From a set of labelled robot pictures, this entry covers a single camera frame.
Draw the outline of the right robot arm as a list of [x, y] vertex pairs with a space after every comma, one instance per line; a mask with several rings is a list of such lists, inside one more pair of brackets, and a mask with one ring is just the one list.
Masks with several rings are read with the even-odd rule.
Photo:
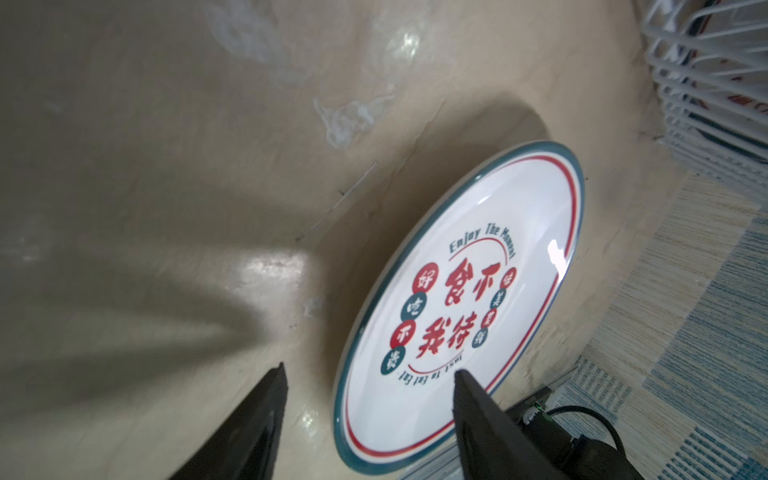
[[[545, 404], [555, 391], [542, 387], [506, 410], [506, 415], [544, 457], [569, 479], [636, 479], [643, 476], [627, 459], [623, 441], [614, 425], [594, 409], [565, 405], [550, 410]], [[572, 435], [555, 421], [564, 414], [586, 415], [597, 421], [612, 442]]]

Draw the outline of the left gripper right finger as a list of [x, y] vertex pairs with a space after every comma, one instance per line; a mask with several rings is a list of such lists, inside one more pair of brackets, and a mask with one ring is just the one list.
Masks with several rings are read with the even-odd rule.
[[454, 375], [453, 416], [466, 479], [562, 479], [470, 372]]

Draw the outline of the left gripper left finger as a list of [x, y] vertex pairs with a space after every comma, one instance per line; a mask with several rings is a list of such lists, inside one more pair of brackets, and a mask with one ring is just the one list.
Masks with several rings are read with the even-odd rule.
[[270, 369], [172, 477], [177, 480], [272, 478], [287, 395], [284, 366]]

